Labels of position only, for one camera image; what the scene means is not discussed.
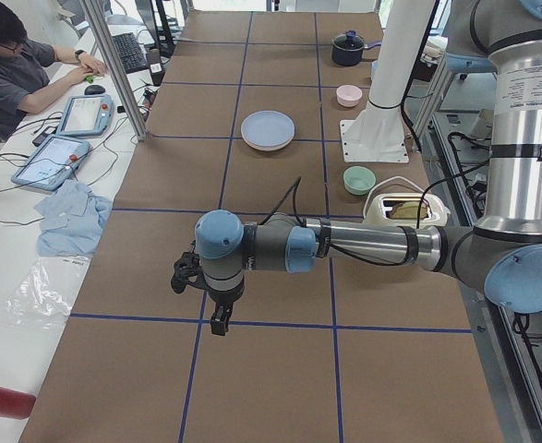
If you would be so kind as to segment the pink bowl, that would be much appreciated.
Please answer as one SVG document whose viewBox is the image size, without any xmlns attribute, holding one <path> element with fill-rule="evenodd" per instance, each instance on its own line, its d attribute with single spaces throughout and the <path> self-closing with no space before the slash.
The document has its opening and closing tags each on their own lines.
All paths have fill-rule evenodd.
<svg viewBox="0 0 542 443">
<path fill-rule="evenodd" d="M 363 98 L 363 91 L 355 85 L 342 85 L 336 89 L 336 101 L 345 108 L 353 108 Z"/>
</svg>

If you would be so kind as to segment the clear plastic bag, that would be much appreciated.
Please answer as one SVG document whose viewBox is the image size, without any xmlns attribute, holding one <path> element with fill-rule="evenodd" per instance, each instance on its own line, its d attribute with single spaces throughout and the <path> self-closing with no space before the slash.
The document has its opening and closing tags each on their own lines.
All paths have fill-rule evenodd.
<svg viewBox="0 0 542 443">
<path fill-rule="evenodd" d="M 39 257 L 6 299 L 0 321 L 13 328 L 58 330 L 65 326 L 86 276 L 88 257 Z"/>
</svg>

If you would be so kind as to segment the toast slice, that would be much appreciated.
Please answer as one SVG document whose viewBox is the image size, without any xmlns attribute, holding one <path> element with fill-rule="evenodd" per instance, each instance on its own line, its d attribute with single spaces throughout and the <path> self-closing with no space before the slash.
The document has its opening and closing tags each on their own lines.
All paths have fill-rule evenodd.
<svg viewBox="0 0 542 443">
<path fill-rule="evenodd" d="M 429 205 L 420 200 L 407 200 L 395 204 L 388 217 L 392 220 L 424 220 L 428 217 Z"/>
</svg>

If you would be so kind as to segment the blue plate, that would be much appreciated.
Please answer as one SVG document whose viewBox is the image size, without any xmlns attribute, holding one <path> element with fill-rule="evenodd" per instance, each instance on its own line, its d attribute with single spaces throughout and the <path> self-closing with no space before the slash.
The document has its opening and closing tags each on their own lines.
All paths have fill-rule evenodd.
<svg viewBox="0 0 542 443">
<path fill-rule="evenodd" d="M 258 111 L 247 116 L 241 125 L 242 138 L 253 139 L 262 145 L 276 145 L 295 136 L 295 124 L 278 111 Z"/>
</svg>

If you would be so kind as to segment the black keyboard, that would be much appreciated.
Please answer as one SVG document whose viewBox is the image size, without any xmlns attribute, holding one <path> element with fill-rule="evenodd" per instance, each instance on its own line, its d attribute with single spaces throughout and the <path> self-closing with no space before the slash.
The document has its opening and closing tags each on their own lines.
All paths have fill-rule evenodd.
<svg viewBox="0 0 542 443">
<path fill-rule="evenodd" d="M 139 72 L 148 68 L 139 42 L 132 32 L 112 36 L 114 48 L 127 74 Z"/>
</svg>

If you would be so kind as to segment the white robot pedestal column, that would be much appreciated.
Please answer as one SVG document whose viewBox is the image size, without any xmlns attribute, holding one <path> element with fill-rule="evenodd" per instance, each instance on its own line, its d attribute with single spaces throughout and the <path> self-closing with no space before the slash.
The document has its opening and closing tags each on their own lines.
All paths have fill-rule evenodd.
<svg viewBox="0 0 542 443">
<path fill-rule="evenodd" d="M 346 162 L 409 162 L 403 98 L 436 10 L 435 0 L 392 3 L 366 108 L 356 119 L 340 122 Z"/>
</svg>

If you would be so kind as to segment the dark blue lidded pot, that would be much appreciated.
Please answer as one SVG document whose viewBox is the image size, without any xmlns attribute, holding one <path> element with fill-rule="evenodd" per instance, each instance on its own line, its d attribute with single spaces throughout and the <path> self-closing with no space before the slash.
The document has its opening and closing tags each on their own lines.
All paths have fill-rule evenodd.
<svg viewBox="0 0 542 443">
<path fill-rule="evenodd" d="M 338 66 L 356 66 L 364 51 L 380 47 L 382 41 L 366 42 L 355 30 L 347 30 L 332 39 L 331 60 Z"/>
</svg>

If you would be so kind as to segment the light blue shirt cloth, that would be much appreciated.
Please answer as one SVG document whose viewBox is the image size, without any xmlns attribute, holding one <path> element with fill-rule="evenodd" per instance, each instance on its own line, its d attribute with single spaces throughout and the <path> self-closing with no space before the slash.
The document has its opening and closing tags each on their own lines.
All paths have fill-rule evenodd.
<svg viewBox="0 0 542 443">
<path fill-rule="evenodd" d="M 89 186 L 65 180 L 34 207 L 43 216 L 36 243 L 38 255 L 91 257 L 112 207 L 110 199 L 95 195 Z"/>
</svg>

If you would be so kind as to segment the aluminium frame post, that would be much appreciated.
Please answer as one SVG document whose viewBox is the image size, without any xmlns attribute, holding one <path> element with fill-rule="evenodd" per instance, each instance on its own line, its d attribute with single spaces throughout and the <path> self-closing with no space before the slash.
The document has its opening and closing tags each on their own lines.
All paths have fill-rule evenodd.
<svg viewBox="0 0 542 443">
<path fill-rule="evenodd" d="M 144 141 L 147 127 L 134 93 L 128 81 L 125 69 L 115 49 L 111 32 L 104 17 L 101 1 L 80 0 L 81 8 L 95 37 L 104 63 L 108 66 L 118 97 L 126 110 L 126 115 L 133 127 L 138 141 Z"/>
</svg>

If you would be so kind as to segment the lower teach pendant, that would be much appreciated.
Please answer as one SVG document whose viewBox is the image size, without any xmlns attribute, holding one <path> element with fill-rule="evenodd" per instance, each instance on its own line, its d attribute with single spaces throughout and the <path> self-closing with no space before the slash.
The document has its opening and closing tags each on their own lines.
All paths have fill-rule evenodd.
<svg viewBox="0 0 542 443">
<path fill-rule="evenodd" d="M 87 140 L 51 135 L 18 168 L 11 182 L 18 186 L 55 191 L 73 175 L 89 153 Z"/>
</svg>

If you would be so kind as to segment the red fire extinguisher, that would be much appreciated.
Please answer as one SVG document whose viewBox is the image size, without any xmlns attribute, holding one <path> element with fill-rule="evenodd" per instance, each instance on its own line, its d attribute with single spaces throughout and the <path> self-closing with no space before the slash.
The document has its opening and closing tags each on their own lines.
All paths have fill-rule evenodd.
<svg viewBox="0 0 542 443">
<path fill-rule="evenodd" d="M 0 417 L 28 418 L 35 402 L 33 394 L 0 387 Z"/>
</svg>

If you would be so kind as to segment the pink plate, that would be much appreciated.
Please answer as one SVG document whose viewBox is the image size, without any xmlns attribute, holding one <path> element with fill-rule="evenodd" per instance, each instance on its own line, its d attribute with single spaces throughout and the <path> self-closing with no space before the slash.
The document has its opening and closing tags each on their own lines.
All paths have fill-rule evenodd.
<svg viewBox="0 0 542 443">
<path fill-rule="evenodd" d="M 267 146 L 267 145 L 259 144 L 259 143 L 255 142 L 253 139 L 244 138 L 244 141 L 247 143 L 247 145 L 250 148 L 252 148 L 254 150 L 259 150 L 259 151 L 281 150 L 281 149 L 285 148 L 287 145 L 289 145 L 292 140 L 293 140 L 292 138 L 288 138 L 288 139 L 284 140 L 282 143 Z"/>
</svg>

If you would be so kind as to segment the black computer mouse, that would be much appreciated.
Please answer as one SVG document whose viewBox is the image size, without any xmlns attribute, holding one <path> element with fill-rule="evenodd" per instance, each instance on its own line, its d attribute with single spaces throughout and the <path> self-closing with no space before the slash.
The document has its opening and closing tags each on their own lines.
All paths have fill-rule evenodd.
<svg viewBox="0 0 542 443">
<path fill-rule="evenodd" d="M 87 96 L 101 95 L 105 93 L 105 88 L 101 85 L 90 84 L 85 90 L 84 94 Z"/>
</svg>

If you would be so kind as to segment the seated person grey shirt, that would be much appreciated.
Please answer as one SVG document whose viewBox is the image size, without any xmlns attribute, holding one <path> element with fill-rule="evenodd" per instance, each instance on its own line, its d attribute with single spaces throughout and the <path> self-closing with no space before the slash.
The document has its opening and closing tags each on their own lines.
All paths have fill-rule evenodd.
<svg viewBox="0 0 542 443">
<path fill-rule="evenodd" d="M 104 62 L 84 50 L 36 42 L 18 16 L 0 2 L 0 140 L 7 140 L 28 114 L 39 114 L 91 75 L 107 73 Z"/>
</svg>

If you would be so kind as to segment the upper teach pendant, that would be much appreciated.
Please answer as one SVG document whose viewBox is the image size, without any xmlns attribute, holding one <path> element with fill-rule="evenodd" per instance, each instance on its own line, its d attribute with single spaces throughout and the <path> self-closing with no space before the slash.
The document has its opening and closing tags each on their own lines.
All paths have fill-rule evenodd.
<svg viewBox="0 0 542 443">
<path fill-rule="evenodd" d="M 70 97 L 56 133 L 74 138 L 99 136 L 112 115 L 113 100 L 108 94 Z"/>
</svg>

